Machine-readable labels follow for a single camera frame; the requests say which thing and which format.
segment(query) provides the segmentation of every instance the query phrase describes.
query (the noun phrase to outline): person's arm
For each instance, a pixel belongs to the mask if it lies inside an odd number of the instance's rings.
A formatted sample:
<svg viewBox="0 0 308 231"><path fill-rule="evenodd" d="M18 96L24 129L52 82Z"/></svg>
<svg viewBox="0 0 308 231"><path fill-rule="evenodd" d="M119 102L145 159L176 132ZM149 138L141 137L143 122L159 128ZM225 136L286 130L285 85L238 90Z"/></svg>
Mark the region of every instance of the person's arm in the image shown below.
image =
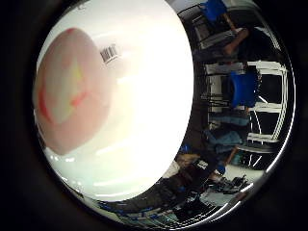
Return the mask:
<svg viewBox="0 0 308 231"><path fill-rule="evenodd" d="M240 45L240 43L246 39L249 35L249 31L243 28L229 44L224 46L223 50L227 55L231 55L234 50Z"/></svg>
<svg viewBox="0 0 308 231"><path fill-rule="evenodd" d="M235 147L233 148L233 150L232 150L230 156L228 157L228 159L224 162L224 165L225 165L225 166L227 166L227 165L231 162L232 158L235 156L235 154L236 154L238 151L239 151L238 147L235 146Z"/></svg>

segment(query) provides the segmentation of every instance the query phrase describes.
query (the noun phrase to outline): barcode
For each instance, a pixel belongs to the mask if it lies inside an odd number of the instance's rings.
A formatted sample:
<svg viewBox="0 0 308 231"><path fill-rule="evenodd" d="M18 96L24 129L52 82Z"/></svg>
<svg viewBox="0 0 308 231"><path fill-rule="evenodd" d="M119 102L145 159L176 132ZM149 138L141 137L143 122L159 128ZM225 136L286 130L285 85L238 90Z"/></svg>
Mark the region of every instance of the barcode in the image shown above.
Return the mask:
<svg viewBox="0 0 308 231"><path fill-rule="evenodd" d="M116 45L112 44L111 46L104 48L100 52L100 54L103 58L104 63L107 64L108 62L110 62L111 60L113 60L117 57Z"/></svg>

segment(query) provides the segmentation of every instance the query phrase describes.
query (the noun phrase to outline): fisheye lens view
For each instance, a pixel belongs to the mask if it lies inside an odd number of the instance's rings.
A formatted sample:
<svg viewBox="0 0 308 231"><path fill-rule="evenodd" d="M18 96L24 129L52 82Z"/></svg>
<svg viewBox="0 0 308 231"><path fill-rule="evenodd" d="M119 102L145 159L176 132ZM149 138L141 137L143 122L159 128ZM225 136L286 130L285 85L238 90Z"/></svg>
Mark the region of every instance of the fisheye lens view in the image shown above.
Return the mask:
<svg viewBox="0 0 308 231"><path fill-rule="evenodd" d="M275 170L295 77L252 0L89 0L45 39L32 101L41 154L80 201L182 230L234 211Z"/></svg>

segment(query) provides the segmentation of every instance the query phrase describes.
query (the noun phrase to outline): blue chair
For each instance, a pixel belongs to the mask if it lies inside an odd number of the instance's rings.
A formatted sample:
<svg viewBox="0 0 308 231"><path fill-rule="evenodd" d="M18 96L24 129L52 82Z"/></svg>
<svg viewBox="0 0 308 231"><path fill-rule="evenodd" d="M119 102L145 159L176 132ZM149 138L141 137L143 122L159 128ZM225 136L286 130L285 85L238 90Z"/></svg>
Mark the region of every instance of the blue chair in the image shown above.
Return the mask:
<svg viewBox="0 0 308 231"><path fill-rule="evenodd" d="M258 76L254 72L237 74L235 71L230 73L233 83L234 93L230 104L231 108L246 106L253 108L258 97Z"/></svg>
<svg viewBox="0 0 308 231"><path fill-rule="evenodd" d="M223 13L227 13L227 8L221 0L208 0L205 3L200 3L202 13L211 21L214 22Z"/></svg>
<svg viewBox="0 0 308 231"><path fill-rule="evenodd" d="M221 94L202 95L208 106L235 108L237 106L246 106L253 108L258 97L258 75L257 72L247 72L246 74L237 74L232 71L225 76L227 88L222 88Z"/></svg>

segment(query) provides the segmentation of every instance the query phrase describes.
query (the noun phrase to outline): white circular surface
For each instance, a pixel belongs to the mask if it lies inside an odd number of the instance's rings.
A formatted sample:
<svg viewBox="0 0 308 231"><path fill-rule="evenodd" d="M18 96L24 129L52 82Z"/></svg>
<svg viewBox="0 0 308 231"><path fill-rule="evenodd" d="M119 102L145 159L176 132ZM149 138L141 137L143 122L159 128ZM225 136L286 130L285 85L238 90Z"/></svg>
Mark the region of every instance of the white circular surface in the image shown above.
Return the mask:
<svg viewBox="0 0 308 231"><path fill-rule="evenodd" d="M49 33L86 32L99 51L115 44L105 65L116 80L107 122L66 155L44 150L56 173L94 199L119 201L149 189L173 161L193 101L193 60L183 25L164 0L91 0L66 14Z"/></svg>

